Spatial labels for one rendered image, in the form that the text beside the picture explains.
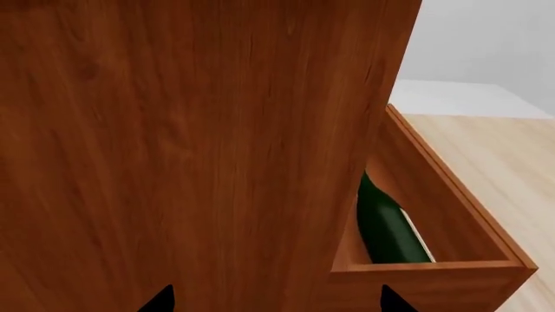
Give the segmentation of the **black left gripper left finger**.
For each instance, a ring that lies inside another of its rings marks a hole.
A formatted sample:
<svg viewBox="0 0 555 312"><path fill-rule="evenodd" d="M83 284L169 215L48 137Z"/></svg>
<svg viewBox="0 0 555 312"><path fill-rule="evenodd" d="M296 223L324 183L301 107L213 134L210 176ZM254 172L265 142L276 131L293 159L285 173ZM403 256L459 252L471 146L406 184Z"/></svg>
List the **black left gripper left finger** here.
<svg viewBox="0 0 555 312"><path fill-rule="evenodd" d="M173 286L167 285L137 312L174 312Z"/></svg>

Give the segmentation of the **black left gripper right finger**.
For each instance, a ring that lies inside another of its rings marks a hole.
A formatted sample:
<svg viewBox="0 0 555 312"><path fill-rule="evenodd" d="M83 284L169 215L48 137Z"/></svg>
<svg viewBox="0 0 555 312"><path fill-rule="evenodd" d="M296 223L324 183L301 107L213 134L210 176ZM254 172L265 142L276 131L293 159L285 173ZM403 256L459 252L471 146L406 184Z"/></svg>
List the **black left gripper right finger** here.
<svg viewBox="0 0 555 312"><path fill-rule="evenodd" d="M381 312L416 312L413 306L399 296L388 285L382 286L380 296Z"/></svg>

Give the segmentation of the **green wine bottle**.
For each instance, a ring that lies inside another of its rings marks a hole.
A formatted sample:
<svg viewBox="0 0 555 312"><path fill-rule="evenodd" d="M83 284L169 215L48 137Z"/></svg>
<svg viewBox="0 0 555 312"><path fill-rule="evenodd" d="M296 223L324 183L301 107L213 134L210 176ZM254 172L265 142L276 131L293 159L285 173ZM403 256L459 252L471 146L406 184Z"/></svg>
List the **green wine bottle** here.
<svg viewBox="0 0 555 312"><path fill-rule="evenodd" d="M434 262L406 212L367 173L357 191L356 222L373 264Z"/></svg>

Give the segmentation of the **brown wooden cabinet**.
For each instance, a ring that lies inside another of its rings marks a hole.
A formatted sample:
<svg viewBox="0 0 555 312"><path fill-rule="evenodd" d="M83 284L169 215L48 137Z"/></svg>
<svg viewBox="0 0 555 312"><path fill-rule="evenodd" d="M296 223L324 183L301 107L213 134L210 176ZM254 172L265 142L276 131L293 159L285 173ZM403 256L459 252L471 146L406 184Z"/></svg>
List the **brown wooden cabinet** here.
<svg viewBox="0 0 555 312"><path fill-rule="evenodd" d="M0 312L313 312L421 0L0 0Z"/></svg>

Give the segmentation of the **brown wooden cabinet drawer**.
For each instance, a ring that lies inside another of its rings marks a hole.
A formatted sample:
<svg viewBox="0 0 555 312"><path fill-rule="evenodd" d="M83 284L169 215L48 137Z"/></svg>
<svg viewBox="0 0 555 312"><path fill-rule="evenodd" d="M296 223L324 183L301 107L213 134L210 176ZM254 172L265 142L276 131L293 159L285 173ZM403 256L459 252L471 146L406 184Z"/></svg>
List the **brown wooden cabinet drawer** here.
<svg viewBox="0 0 555 312"><path fill-rule="evenodd" d="M393 106L366 171L405 210L434 261L376 264L349 220L314 312L381 312L383 285L418 312L495 312L537 270Z"/></svg>

